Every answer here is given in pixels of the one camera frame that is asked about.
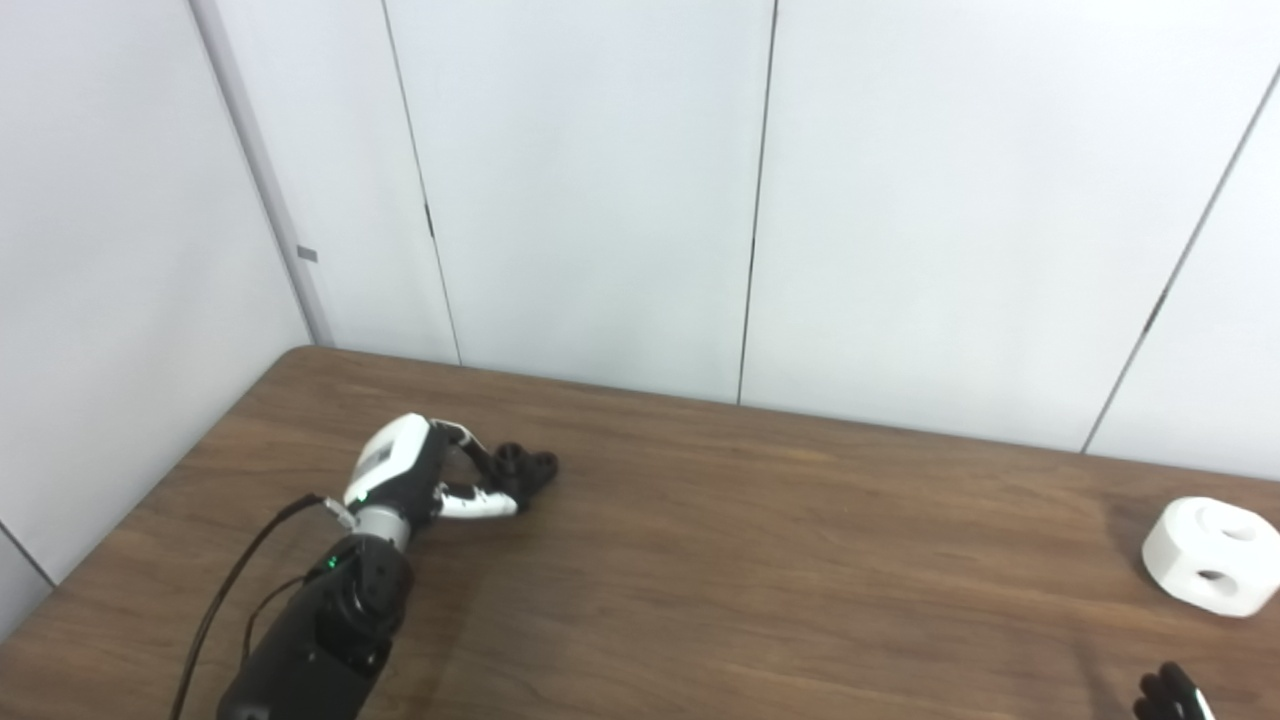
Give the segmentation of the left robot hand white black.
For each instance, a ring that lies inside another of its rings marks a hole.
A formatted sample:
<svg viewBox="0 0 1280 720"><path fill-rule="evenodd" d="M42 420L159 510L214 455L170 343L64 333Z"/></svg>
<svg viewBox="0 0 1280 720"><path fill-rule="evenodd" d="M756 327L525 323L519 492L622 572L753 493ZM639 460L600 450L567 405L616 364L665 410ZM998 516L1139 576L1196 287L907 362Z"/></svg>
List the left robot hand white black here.
<svg viewBox="0 0 1280 720"><path fill-rule="evenodd" d="M483 483L443 480L448 452L460 448L484 475ZM353 533L389 539L412 536L438 518L472 520L525 512L516 491L498 489L494 457L466 427L407 413L384 425L362 448L342 503L355 518Z"/></svg>

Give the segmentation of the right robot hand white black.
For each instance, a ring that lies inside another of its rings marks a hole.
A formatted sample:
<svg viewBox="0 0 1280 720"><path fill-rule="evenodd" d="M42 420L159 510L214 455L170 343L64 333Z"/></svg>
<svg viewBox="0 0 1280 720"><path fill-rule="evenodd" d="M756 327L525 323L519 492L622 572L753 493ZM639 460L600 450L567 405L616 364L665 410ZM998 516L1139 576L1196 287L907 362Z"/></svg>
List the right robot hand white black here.
<svg viewBox="0 0 1280 720"><path fill-rule="evenodd" d="M1216 719L1204 693L1176 662L1164 662L1156 673L1144 674L1138 687L1140 693L1132 706L1135 719Z"/></svg>

